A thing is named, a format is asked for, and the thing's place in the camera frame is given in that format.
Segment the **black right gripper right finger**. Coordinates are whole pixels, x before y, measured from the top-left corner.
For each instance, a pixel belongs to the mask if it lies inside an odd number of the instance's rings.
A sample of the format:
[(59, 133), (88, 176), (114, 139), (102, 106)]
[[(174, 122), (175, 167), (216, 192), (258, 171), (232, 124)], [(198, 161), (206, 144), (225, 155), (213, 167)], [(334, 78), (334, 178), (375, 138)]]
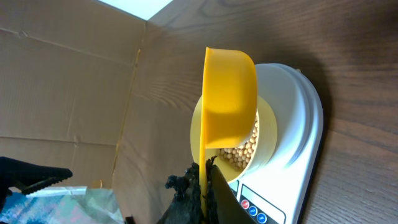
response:
[(220, 168), (215, 164), (217, 156), (206, 161), (208, 190), (206, 196), (207, 217), (209, 224), (255, 224), (246, 213), (230, 189)]

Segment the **yellow plastic measuring scoop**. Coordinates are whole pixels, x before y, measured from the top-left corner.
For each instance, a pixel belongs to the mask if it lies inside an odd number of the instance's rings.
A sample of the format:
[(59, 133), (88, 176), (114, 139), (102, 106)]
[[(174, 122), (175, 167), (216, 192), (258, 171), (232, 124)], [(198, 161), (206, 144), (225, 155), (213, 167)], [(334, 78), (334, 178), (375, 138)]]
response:
[(248, 140), (256, 119), (257, 75), (251, 57), (239, 50), (207, 47), (200, 111), (199, 184), (201, 210), (208, 216), (206, 152)]

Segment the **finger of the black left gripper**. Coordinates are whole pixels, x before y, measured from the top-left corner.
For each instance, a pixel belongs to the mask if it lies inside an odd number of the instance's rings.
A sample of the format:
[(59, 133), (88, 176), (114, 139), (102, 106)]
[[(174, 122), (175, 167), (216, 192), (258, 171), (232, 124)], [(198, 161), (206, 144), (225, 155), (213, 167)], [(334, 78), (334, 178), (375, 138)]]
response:
[(67, 168), (48, 167), (1, 157), (1, 211), (12, 187), (29, 195), (73, 176)]

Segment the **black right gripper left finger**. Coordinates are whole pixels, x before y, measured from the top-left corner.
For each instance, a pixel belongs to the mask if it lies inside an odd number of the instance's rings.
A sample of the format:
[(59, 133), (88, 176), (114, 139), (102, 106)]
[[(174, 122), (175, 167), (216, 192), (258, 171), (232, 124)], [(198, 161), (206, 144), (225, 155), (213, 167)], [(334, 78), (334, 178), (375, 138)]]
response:
[(192, 163), (183, 176), (168, 177), (165, 188), (174, 189), (174, 197), (157, 224), (201, 223), (201, 191), (198, 183), (199, 165)]

